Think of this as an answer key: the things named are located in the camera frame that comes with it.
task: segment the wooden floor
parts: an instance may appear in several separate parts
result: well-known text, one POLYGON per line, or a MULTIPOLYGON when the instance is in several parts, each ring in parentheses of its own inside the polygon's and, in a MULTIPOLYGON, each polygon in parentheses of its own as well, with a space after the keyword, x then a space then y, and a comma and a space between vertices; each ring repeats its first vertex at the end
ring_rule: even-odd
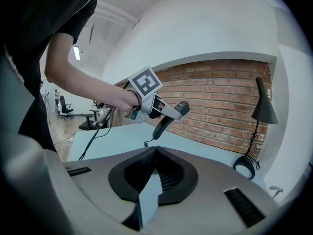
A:
POLYGON ((73 119, 61 119, 55 112, 49 115, 49 130, 55 149, 62 162, 66 162, 73 143, 76 132, 83 131, 78 128, 86 121, 84 116, 74 116, 73 119))

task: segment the black office chair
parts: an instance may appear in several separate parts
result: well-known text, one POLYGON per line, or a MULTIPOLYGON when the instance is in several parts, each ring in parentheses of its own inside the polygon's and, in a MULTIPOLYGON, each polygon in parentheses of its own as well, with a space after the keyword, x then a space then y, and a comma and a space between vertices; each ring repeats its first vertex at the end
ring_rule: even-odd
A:
POLYGON ((65 104, 64 96, 60 96, 60 104, 62 106, 62 110, 61 110, 62 113, 65 113, 65 115, 62 116, 61 118, 64 118, 64 121, 66 118, 72 118, 73 119, 74 116, 71 116, 69 113, 74 111, 74 110, 67 108, 67 105, 69 105, 69 107, 70 107, 71 104, 65 104))
POLYGON ((84 130, 84 131, 91 131, 91 130, 97 130, 100 129, 101 126, 100 125, 95 125, 93 126, 93 122, 95 122, 97 120, 97 110, 90 110, 93 112, 93 114, 81 114, 82 116, 86 117, 86 121, 84 123, 82 123, 80 126, 78 126, 79 129, 84 130))

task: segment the lamp shade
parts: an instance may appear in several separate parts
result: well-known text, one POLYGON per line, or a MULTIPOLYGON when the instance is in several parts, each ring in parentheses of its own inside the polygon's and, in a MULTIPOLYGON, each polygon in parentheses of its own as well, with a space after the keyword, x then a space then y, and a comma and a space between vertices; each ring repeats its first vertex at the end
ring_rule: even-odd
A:
POLYGON ((262 78, 257 77, 255 81, 258 86, 259 101, 252 114, 252 118, 264 123, 278 124, 276 114, 265 91, 262 78))

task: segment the person in background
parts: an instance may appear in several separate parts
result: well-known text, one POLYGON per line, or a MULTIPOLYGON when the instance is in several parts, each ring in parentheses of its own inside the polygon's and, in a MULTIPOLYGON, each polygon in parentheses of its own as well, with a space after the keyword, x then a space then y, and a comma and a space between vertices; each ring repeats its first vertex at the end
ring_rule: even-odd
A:
POLYGON ((45 95, 46 95, 46 93, 47 93, 47 90, 46 90, 46 88, 44 86, 44 83, 43 83, 42 80, 40 80, 40 95, 43 98, 44 103, 45 103, 45 95))
POLYGON ((59 98, 60 92, 58 90, 55 90, 55 108, 57 111, 59 110, 59 98))

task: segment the person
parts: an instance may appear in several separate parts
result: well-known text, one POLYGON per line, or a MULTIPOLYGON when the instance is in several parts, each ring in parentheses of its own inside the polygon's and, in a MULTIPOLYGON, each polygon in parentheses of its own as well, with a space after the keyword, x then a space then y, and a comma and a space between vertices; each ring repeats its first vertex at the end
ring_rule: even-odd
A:
POLYGON ((60 98, 60 92, 55 89, 55 109, 58 111, 59 110, 59 98, 60 98))
POLYGON ((22 6, 5 10, 4 43, 24 79, 24 86, 34 96, 19 130, 35 139, 44 149, 56 151, 49 132, 46 108, 40 94, 39 60, 47 49, 45 76, 65 91, 107 102, 123 112, 139 105, 130 91, 93 78, 68 61, 72 45, 97 6, 97 0, 18 0, 22 6))
POLYGON ((44 101, 44 103, 45 103, 45 95, 46 95, 46 88, 45 88, 45 86, 44 86, 44 83, 43 83, 43 81, 42 80, 40 80, 40 95, 41 95, 41 97, 42 97, 42 99, 43 99, 43 101, 44 101))

